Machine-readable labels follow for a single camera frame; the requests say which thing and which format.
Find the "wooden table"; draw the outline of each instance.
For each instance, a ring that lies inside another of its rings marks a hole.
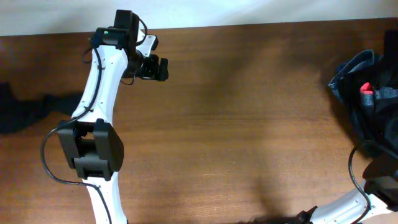
[[[295,215],[353,189],[353,131],[327,83],[364,49],[382,53],[396,19],[150,30],[169,59],[164,83],[120,86],[114,128],[130,223],[233,223]],[[84,89],[89,33],[0,38],[0,82],[22,100]],[[87,190],[51,180],[44,135],[61,119],[0,137],[0,223],[94,223]],[[56,175],[79,180],[57,138]],[[358,179],[369,159],[356,156]],[[366,223],[396,223],[395,214]]]

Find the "dark fabric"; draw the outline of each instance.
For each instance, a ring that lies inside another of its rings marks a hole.
[[[42,100],[17,100],[8,83],[0,83],[0,134],[18,132],[45,118],[51,111],[71,116],[82,93],[64,97],[46,95]]]
[[[386,37],[384,57],[372,50],[340,65],[329,83],[333,94],[347,107],[354,130],[362,140],[373,140],[398,152],[398,57],[396,41]],[[370,91],[361,92],[364,84]],[[376,157],[380,152],[370,150]]]

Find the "black cable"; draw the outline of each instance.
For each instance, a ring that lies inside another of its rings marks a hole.
[[[355,146],[353,148],[353,150],[351,151],[351,153],[349,154],[349,158],[348,158],[348,172],[349,172],[349,177],[351,178],[355,188],[360,192],[360,194],[365,198],[366,200],[366,209],[365,211],[362,213],[362,215],[357,218],[354,222],[352,222],[351,224],[357,224],[359,221],[361,221],[367,214],[368,212],[371,210],[371,201],[368,197],[368,195],[365,193],[365,191],[359,186],[359,184],[357,183],[355,176],[354,176],[354,172],[353,172],[353,157],[355,152],[361,148],[361,147],[366,147],[366,146],[374,146],[376,149],[385,152],[387,154],[389,154],[390,156],[394,157],[395,159],[398,159],[398,154],[396,154],[394,151],[374,142],[374,141],[370,141],[370,140],[365,140],[363,142],[361,142],[359,145]]]
[[[136,80],[136,76],[133,76],[131,82],[129,82],[129,83],[125,83],[125,82],[122,81],[122,80],[120,80],[120,82],[123,83],[123,84],[125,84],[125,85],[132,85],[132,84],[134,84],[134,81],[135,81],[135,80]]]
[[[139,19],[139,21],[142,23],[142,25],[144,26],[144,30],[145,30],[145,36],[142,40],[138,41],[136,46],[140,46],[142,43],[144,43],[145,39],[147,38],[148,35],[148,27],[145,25],[145,22],[142,21],[142,19]]]
[[[100,54],[98,53],[97,48],[93,47],[93,49],[94,49],[94,51],[95,51],[95,54],[96,54],[97,60],[98,60],[98,78],[97,78],[97,83],[96,83],[96,86],[95,86],[94,95],[93,95],[93,97],[92,97],[92,99],[91,99],[91,101],[90,101],[90,104],[86,107],[86,110],[85,110],[84,112],[82,112],[81,115],[79,115],[79,116],[77,116],[77,117],[74,117],[74,118],[72,118],[70,121],[68,121],[68,122],[66,122],[66,123],[64,123],[64,124],[62,124],[61,126],[58,126],[58,127],[54,128],[53,130],[51,130],[51,131],[44,137],[43,142],[42,142],[42,145],[41,145],[41,147],[40,147],[40,158],[41,158],[41,160],[42,160],[42,164],[43,164],[43,166],[44,166],[44,169],[45,169],[46,173],[47,173],[53,180],[55,180],[56,182],[61,183],[61,184],[79,185],[79,186],[92,187],[92,188],[94,188],[94,189],[98,192],[98,195],[99,195],[99,197],[101,198],[101,201],[102,201],[102,203],[103,203],[103,205],[104,205],[104,207],[105,207],[106,214],[108,215],[109,224],[112,224],[111,214],[110,214],[110,212],[109,212],[108,206],[106,205],[104,196],[103,196],[102,192],[100,191],[100,187],[98,187],[98,186],[96,186],[96,185],[94,185],[94,184],[87,184],[87,183],[84,183],[84,182],[74,182],[74,181],[67,181],[67,180],[59,179],[58,177],[56,177],[56,176],[50,171],[50,169],[49,169],[49,167],[47,166],[47,163],[46,163],[46,161],[45,161],[45,155],[44,155],[44,148],[45,148],[45,145],[46,145],[47,140],[49,139],[49,137],[50,137],[51,135],[53,135],[54,133],[56,133],[57,131],[59,131],[60,129],[64,128],[65,126],[68,126],[68,125],[70,125],[70,124],[76,122],[76,121],[79,120],[80,118],[84,117],[84,115],[86,115],[86,114],[91,110],[91,108],[92,108],[93,105],[94,105],[95,99],[96,99],[96,97],[97,97],[97,95],[98,95],[98,90],[99,90],[99,88],[100,88],[100,83],[101,83],[101,77],[102,77],[102,63],[101,63]]]
[[[93,50],[93,47],[88,48],[87,50],[85,50],[85,51],[82,53],[82,55],[81,55],[81,62],[83,62],[83,63],[91,63],[92,60],[88,60],[88,61],[85,60],[86,54],[87,54],[88,52],[90,52],[91,50]]]

